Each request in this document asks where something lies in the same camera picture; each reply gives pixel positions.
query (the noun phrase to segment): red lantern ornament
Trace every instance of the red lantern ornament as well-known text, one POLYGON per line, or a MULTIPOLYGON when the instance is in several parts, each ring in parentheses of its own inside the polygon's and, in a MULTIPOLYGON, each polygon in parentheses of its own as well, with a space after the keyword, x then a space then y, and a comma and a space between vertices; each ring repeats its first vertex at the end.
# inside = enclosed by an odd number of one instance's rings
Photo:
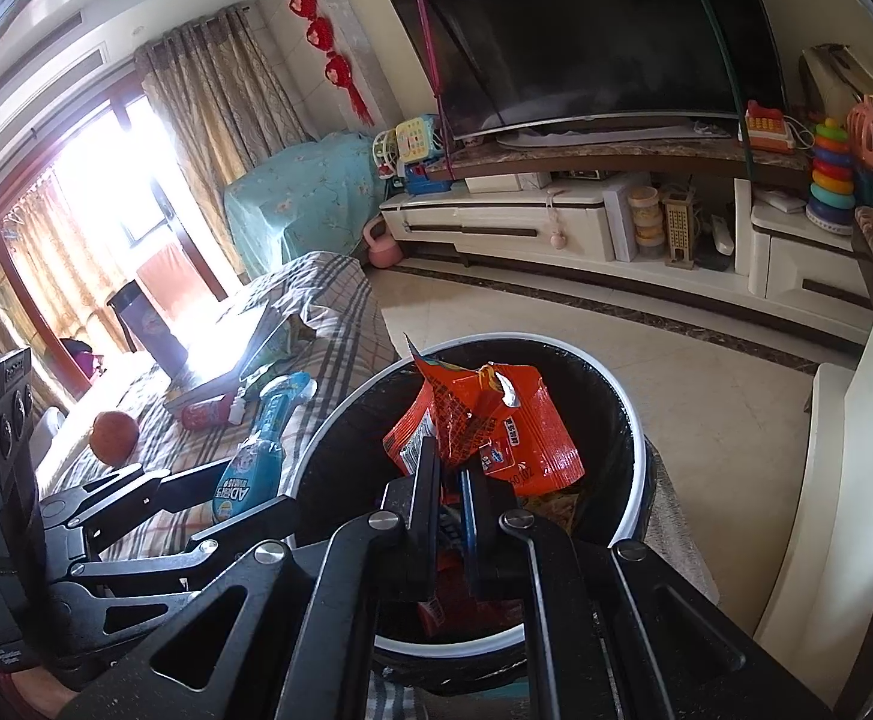
POLYGON ((311 46, 317 47, 321 52, 332 49, 332 24, 326 16, 317 16, 310 22, 307 40, 311 46))
POLYGON ((366 124, 368 127, 373 126, 373 117, 370 116, 369 108, 353 83, 353 69, 350 67, 349 60, 335 52, 329 52, 329 62, 326 63, 325 71, 327 81, 340 89, 345 89, 350 93, 350 104, 353 106, 353 113, 356 117, 366 124))
POLYGON ((304 19, 316 18, 316 0, 290 0, 289 9, 304 19))

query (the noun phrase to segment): white box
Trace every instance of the white box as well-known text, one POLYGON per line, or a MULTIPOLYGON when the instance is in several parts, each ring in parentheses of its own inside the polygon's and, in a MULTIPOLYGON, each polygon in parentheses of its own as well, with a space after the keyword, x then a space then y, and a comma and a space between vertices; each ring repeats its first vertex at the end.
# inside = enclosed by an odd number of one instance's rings
POLYGON ((482 194, 486 191, 519 191, 520 177, 515 172, 506 175, 480 175, 476 178, 466 179, 466 188, 473 194, 482 194))
POLYGON ((636 244, 633 215, 629 210, 630 187, 649 186, 648 172, 627 172, 599 182, 603 191, 606 218, 610 223, 610 237, 617 260, 631 262, 640 253, 636 244))
POLYGON ((550 172, 518 172, 516 179, 520 182, 520 189, 543 189, 553 183, 553 174, 550 172))
POLYGON ((543 189, 553 181, 548 172, 511 172, 506 175, 481 175, 466 179, 466 188, 472 194, 484 194, 488 191, 521 191, 528 189, 543 189))

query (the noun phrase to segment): floor tile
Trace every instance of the floor tile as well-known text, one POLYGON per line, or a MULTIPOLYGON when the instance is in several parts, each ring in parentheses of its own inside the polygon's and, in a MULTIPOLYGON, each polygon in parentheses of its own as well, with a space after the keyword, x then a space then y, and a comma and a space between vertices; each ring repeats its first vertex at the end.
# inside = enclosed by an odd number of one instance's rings
MULTIPOLYGON (((721 593, 721 608, 743 630, 755 630, 793 526, 811 376, 547 300, 394 271, 371 271, 370 277, 401 354, 403 333, 425 348, 475 333, 517 331, 561 338, 609 367, 670 471, 721 593)), ((551 283, 529 286, 553 289, 551 283)), ((606 300, 613 292, 575 284, 567 289, 580 287, 602 290, 580 295, 591 299, 606 300)))
POLYGON ((795 354, 799 357, 805 357, 814 362, 832 362, 834 365, 855 368, 859 361, 858 357, 843 354, 825 346, 819 346, 811 341, 805 341, 804 338, 796 338, 778 330, 772 330, 769 327, 763 327, 751 322, 743 322, 741 319, 724 317, 722 314, 715 314, 711 311, 705 311, 704 309, 692 306, 680 305, 668 300, 650 298, 647 295, 637 295, 625 290, 612 290, 598 284, 586 284, 584 282, 539 274, 523 274, 519 271, 507 271, 507 269, 488 268, 487 266, 469 266, 465 268, 465 266, 457 263, 436 260, 410 258, 404 260, 401 264, 412 266, 413 268, 487 278, 510 284, 520 284, 538 290, 551 290, 552 292, 563 293, 563 295, 576 295, 579 298, 598 300, 612 305, 635 309, 636 311, 644 311, 648 314, 656 314, 659 317, 689 322, 699 327, 716 330, 738 338, 745 338, 747 341, 762 343, 765 346, 780 349, 780 351, 795 354))

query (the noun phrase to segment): black tv screen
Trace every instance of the black tv screen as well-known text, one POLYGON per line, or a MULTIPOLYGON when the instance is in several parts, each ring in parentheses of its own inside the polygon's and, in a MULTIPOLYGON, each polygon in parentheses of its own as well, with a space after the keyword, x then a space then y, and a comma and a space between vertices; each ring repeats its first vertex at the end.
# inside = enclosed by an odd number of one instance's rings
MULTIPOLYGON (((428 73, 416 0, 391 0, 428 73)), ((709 0, 742 99, 784 107, 761 0, 709 0)), ((701 0, 425 0, 449 129, 460 138, 632 115, 736 117, 701 0)))

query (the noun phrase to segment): blue spray bottle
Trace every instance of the blue spray bottle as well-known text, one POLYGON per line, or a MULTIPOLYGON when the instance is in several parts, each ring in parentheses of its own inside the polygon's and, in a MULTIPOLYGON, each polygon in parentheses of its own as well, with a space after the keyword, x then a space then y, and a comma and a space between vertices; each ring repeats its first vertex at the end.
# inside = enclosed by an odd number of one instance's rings
POLYGON ((253 432, 239 445, 212 497, 212 518, 223 522, 275 498, 283 474, 280 437, 296 407, 316 394, 316 382, 297 371, 274 379, 260 393, 253 432))

